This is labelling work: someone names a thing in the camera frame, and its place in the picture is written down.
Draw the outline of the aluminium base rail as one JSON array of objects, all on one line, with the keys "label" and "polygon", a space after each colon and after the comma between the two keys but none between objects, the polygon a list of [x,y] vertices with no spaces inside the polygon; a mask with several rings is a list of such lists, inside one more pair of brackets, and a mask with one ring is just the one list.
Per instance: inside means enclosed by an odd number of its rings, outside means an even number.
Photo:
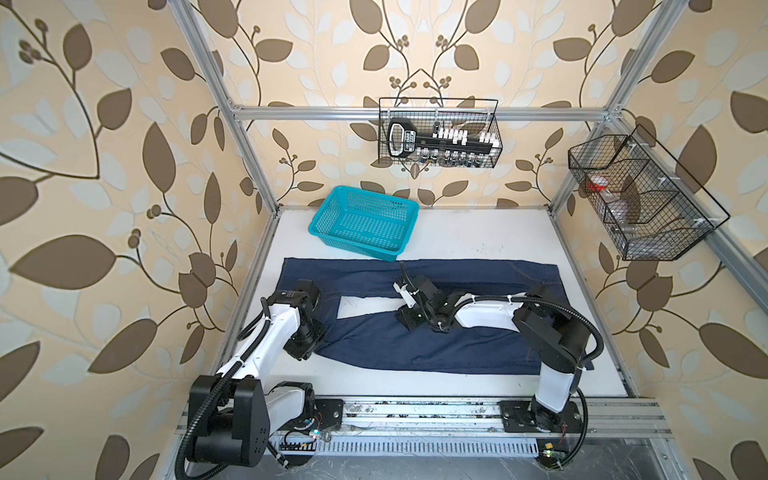
[{"label": "aluminium base rail", "polygon": [[552,430],[524,423],[527,407],[523,398],[320,396],[312,419],[278,429],[270,442],[285,456],[556,458],[588,441],[672,436],[650,399],[573,399]]}]

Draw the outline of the dark blue denim trousers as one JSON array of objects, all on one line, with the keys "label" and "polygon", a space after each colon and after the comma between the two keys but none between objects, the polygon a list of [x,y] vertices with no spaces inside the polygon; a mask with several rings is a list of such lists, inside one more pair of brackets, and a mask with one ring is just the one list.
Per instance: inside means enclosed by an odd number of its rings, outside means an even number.
[{"label": "dark blue denim trousers", "polygon": [[[316,354],[375,370],[477,375],[570,374],[604,347],[574,310],[559,270],[522,260],[288,258],[277,287],[320,292]],[[598,339],[592,351],[589,338]]]}]

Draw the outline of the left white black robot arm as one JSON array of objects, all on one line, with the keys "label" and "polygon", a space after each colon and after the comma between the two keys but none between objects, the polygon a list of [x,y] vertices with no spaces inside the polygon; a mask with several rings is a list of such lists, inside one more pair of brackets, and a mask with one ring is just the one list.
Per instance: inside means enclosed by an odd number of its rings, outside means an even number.
[{"label": "left white black robot arm", "polygon": [[309,383],[286,381],[266,391],[262,382],[281,353],[302,361],[321,343],[320,299],[310,280],[262,298],[260,313],[238,334],[233,356],[216,373],[194,381],[187,429],[174,461],[176,478],[189,478],[190,463],[209,465],[200,476],[211,479],[229,466],[253,467],[266,453],[288,466],[270,438],[293,421],[318,424],[314,390]]}]

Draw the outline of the red capped clear container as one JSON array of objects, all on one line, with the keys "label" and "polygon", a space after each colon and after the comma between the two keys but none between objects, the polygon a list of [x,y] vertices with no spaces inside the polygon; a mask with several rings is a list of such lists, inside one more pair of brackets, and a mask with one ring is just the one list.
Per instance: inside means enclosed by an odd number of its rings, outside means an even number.
[{"label": "red capped clear container", "polygon": [[610,186],[610,180],[602,175],[588,175],[585,179],[584,189],[586,192],[600,193],[607,190]]}]

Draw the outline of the teal plastic basket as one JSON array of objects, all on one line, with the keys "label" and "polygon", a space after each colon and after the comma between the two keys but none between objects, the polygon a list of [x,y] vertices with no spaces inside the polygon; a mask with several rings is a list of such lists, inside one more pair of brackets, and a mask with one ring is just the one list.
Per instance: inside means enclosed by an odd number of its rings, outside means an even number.
[{"label": "teal plastic basket", "polygon": [[419,211],[409,199],[338,186],[323,201],[308,231],[329,247],[394,262],[410,240]]}]

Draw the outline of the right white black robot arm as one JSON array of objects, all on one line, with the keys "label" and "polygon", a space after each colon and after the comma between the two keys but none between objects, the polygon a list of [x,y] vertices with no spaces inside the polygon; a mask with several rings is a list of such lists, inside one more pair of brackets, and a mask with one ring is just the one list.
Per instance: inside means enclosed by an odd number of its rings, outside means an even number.
[{"label": "right white black robot arm", "polygon": [[507,433],[558,434],[557,444],[537,445],[536,461],[545,470],[565,469],[588,431],[588,405],[579,382],[604,350],[597,327],[542,285],[517,295],[446,294],[428,278],[412,279],[404,272],[393,288],[405,302],[396,318],[410,331],[426,324],[438,333],[487,327],[522,335],[540,360],[538,387],[529,402],[498,403],[503,428]]}]

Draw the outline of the black socket tool set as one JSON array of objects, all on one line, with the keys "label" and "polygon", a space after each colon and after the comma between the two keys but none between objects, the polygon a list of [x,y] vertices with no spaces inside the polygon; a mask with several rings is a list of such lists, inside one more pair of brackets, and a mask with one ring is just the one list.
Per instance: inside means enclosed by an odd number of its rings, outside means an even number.
[{"label": "black socket tool set", "polygon": [[493,168],[503,150],[495,132],[471,133],[469,129],[445,127],[441,122],[419,130],[404,117],[389,123],[382,146],[392,159],[466,168]]}]

